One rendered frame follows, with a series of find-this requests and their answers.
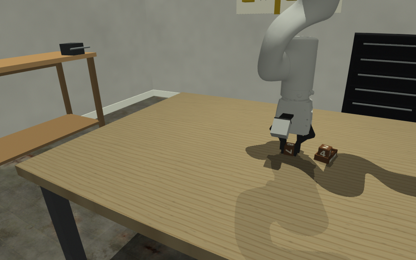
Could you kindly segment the brown number cube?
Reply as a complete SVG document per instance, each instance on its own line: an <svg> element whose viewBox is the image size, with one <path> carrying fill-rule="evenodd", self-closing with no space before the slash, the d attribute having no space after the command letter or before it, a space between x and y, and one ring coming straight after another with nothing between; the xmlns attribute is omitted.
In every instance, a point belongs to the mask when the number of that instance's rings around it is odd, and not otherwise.
<svg viewBox="0 0 416 260"><path fill-rule="evenodd" d="M332 147L331 146L327 146L327 145L322 144L318 148L318 155L321 155L323 157L329 158L331 156L331 153L332 153Z"/></svg>
<svg viewBox="0 0 416 260"><path fill-rule="evenodd" d="M294 146L295 146L295 143L287 143L286 142L286 144L284 146L283 154L293 156L294 155Z"/></svg>

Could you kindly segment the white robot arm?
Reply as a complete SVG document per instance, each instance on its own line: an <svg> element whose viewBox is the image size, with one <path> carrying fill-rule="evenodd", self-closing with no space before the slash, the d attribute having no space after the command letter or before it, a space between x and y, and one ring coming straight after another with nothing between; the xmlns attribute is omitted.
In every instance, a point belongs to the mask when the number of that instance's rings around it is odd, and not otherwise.
<svg viewBox="0 0 416 260"><path fill-rule="evenodd" d="M313 81L319 40L295 36L310 25L333 16L340 0L297 0L272 22L258 61L258 73L264 81L282 81L281 96L302 101L314 95ZM294 114L274 117L270 134L288 139Z"/></svg>

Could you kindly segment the brown wooden tray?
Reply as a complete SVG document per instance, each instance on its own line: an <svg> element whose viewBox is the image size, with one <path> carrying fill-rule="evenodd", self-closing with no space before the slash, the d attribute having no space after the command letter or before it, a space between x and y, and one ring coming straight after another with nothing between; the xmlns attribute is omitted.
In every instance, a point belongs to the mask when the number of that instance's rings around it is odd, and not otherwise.
<svg viewBox="0 0 416 260"><path fill-rule="evenodd" d="M314 160L329 164L330 161L332 161L336 155L337 155L337 149L332 148L331 156L329 158L318 155L318 152L317 152L316 154L314 154Z"/></svg>

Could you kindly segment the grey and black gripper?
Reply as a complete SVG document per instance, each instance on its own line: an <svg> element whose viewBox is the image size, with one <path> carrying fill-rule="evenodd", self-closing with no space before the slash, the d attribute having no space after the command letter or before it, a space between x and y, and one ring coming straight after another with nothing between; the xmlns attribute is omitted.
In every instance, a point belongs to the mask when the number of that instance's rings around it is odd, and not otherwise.
<svg viewBox="0 0 416 260"><path fill-rule="evenodd" d="M302 101L290 100L284 97L279 98L279 102L276 108L276 116L280 117L282 113L294 114L291 119L291 134L297 134L297 140L294 146L294 156L300 151L301 143L307 139L315 137L314 130L312 128L312 115L313 115L313 102L308 98ZM287 142L284 138L279 138L279 149L284 152L284 146Z"/></svg>

